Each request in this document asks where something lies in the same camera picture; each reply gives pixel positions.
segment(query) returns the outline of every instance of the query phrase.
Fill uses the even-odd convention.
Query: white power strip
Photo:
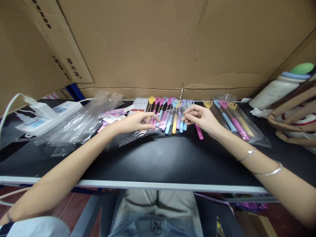
[[[81,103],[67,101],[53,108],[53,110],[58,114],[56,118],[49,119],[35,117],[35,122],[29,125],[25,125],[23,123],[16,126],[15,128],[21,132],[25,132],[25,136],[28,138],[33,136],[40,136],[49,132],[52,128],[62,123],[67,117],[78,111],[80,108],[82,108]]]

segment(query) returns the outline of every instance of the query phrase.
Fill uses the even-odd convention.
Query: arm
[[[252,145],[221,126],[209,109],[193,105],[184,114],[185,122],[188,125],[197,123],[212,138],[219,141],[237,160],[245,159],[248,151],[253,150]],[[250,172],[258,174],[270,173],[278,168],[278,163],[258,150],[241,163]],[[315,226],[316,188],[286,168],[275,175],[256,176],[256,178],[302,224],[311,228]]]
[[[9,209],[10,218],[15,222],[34,218],[56,207],[116,135],[142,129],[155,129],[155,126],[148,124],[149,121],[146,119],[150,116],[160,122],[153,112],[138,112],[108,125],[34,184]],[[8,222],[8,215],[5,214],[0,220],[0,225]]]

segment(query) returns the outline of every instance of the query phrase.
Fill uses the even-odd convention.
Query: red floor
[[[21,189],[19,187],[4,187],[0,189],[0,196]],[[7,197],[3,201],[14,203],[23,193]],[[70,193],[55,209],[53,216],[63,220],[72,231],[85,208],[90,195]],[[8,211],[8,206],[0,205],[0,218]],[[269,218],[279,237],[306,236],[307,231],[281,204],[269,204],[269,209],[259,213]],[[98,215],[90,237],[100,236],[100,214]]]

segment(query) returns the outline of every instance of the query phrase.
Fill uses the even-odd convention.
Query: bracelet
[[[246,156],[246,158],[244,158],[243,160],[237,160],[237,161],[242,162],[249,159],[252,156],[252,154],[256,152],[256,150],[257,148],[254,147],[253,150],[248,151],[248,155]]]
[[[276,161],[276,160],[274,160],[274,161],[279,164],[279,167],[275,171],[272,171],[272,172],[267,173],[267,174],[256,174],[256,173],[252,173],[252,174],[255,175],[255,176],[269,176],[269,175],[274,175],[274,174],[279,173],[283,169],[283,165],[280,162]]]

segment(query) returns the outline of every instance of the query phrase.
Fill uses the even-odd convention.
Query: clear plastic bag
[[[97,116],[117,107],[123,95],[98,91],[95,97],[82,109],[66,119],[62,124],[35,139],[35,145],[47,144],[55,146],[52,157],[66,156],[76,144],[83,144],[88,141],[95,131],[102,125],[102,119]]]
[[[224,93],[216,94],[213,97],[213,103],[216,104],[218,111],[222,114],[221,117],[224,118],[226,123],[225,127],[227,128],[228,126],[228,130],[252,145],[271,148],[269,139],[263,135],[259,128],[250,120],[236,102],[232,102],[227,98],[236,101],[235,96]]]
[[[171,110],[166,110],[167,113],[170,114],[175,114],[176,109],[171,109]],[[116,148],[122,147],[126,144],[129,144],[133,141],[136,141],[140,138],[146,137],[148,135],[151,135],[155,132],[161,131],[162,128],[164,126],[166,127],[170,127],[170,129],[172,129],[172,125],[173,125],[173,119],[169,120],[167,123],[162,121],[160,123],[158,123],[156,120],[154,120],[154,124],[156,124],[156,128],[155,130],[140,130],[140,131],[136,131],[136,132],[131,132],[131,133],[121,133],[119,135],[117,135],[109,144],[108,146],[105,148],[106,151],[111,151],[114,150]]]

